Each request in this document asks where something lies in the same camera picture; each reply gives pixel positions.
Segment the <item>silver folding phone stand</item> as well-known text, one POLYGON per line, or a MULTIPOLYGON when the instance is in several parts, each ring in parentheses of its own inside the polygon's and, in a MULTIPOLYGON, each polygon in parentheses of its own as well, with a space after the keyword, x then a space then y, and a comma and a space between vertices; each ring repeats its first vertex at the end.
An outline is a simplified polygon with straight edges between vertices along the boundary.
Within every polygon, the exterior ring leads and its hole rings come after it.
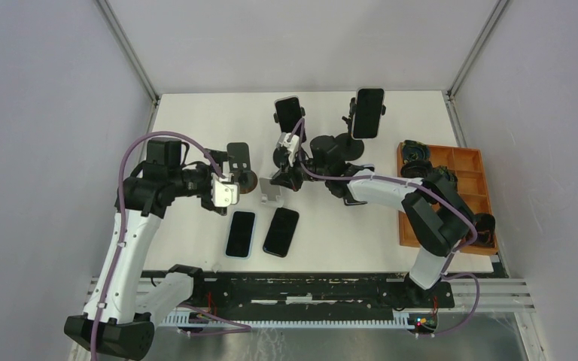
POLYGON ((261 204, 271 208, 282 208, 284 206, 284 197, 281 187, 271 184, 271 179, 261 177, 259 179, 261 192, 261 204))

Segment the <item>wooden-base black plate stand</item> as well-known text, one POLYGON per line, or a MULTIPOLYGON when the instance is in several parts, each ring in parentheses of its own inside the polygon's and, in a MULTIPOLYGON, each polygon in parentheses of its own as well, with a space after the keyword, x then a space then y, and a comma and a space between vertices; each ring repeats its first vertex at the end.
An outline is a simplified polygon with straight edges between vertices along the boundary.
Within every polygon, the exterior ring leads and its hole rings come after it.
POLYGON ((227 145, 228 166, 239 185, 239 193, 249 194, 258 185, 258 177, 251 167, 250 149, 245 142, 232 142, 227 145))

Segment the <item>phone with white case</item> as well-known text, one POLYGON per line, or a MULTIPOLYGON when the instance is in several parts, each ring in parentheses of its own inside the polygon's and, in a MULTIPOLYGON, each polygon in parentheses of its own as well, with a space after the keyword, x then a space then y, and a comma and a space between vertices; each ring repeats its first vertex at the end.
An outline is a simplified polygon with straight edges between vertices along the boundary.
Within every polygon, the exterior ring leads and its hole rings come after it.
POLYGON ((286 257, 299 219, 297 211, 277 208, 263 243, 263 251, 273 256, 286 257))

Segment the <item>phone with light blue case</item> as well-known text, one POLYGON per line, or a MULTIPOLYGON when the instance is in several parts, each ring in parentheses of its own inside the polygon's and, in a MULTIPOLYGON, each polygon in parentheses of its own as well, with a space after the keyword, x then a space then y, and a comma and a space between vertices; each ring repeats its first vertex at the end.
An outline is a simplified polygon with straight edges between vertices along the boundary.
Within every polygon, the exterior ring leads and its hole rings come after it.
POLYGON ((225 247, 227 257, 246 259, 250 256, 255 223, 254 212, 235 211, 233 213, 225 247))

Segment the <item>phone with purple case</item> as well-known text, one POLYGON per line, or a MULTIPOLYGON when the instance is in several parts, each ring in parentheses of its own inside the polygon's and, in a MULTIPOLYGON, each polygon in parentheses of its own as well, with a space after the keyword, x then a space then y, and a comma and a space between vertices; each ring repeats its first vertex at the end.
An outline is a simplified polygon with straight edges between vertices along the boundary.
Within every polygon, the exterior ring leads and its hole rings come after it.
POLYGON ((358 205, 365 205, 367 202, 365 201, 358 201, 355 199, 343 199, 345 206, 358 206, 358 205))

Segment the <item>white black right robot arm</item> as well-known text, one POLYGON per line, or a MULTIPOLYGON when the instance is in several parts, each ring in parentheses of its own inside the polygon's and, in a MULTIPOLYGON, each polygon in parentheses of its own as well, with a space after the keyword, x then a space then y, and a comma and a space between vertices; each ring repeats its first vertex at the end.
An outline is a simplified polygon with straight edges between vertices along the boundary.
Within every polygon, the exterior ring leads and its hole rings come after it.
POLYGON ((294 192, 305 182, 322 182, 347 206, 377 204, 406 215, 421 246, 404 287, 407 302, 423 307, 435 296, 435 284, 465 239, 476 240, 475 217, 456 189, 442 175, 401 178, 377 174, 371 165, 342 158, 333 137, 322 135, 306 154, 298 135, 283 133, 273 159, 278 171, 271 184, 294 192))

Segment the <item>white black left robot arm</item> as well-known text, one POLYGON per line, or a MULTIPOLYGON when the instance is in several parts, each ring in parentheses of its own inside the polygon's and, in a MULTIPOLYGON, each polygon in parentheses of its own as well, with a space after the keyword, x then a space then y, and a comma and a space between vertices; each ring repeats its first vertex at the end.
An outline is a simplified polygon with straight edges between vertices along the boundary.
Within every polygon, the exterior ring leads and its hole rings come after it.
POLYGON ((144 359, 156 327, 174 308, 205 300, 203 270, 193 266, 172 266, 143 296, 138 284, 154 236, 177 198, 197 197, 219 215, 238 202, 239 185, 223 172, 227 160, 227 152, 176 132, 151 133, 129 146, 118 171, 114 229, 99 279, 81 314, 64 325, 92 360, 144 359))

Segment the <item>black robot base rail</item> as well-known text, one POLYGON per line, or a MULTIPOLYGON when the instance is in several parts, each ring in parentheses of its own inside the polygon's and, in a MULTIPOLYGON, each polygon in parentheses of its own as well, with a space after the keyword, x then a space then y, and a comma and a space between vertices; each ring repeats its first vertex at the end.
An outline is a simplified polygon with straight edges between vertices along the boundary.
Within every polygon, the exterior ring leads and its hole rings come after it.
POLYGON ((403 273, 200 272, 185 303, 233 321, 388 320, 455 306, 449 283, 420 290, 403 273))

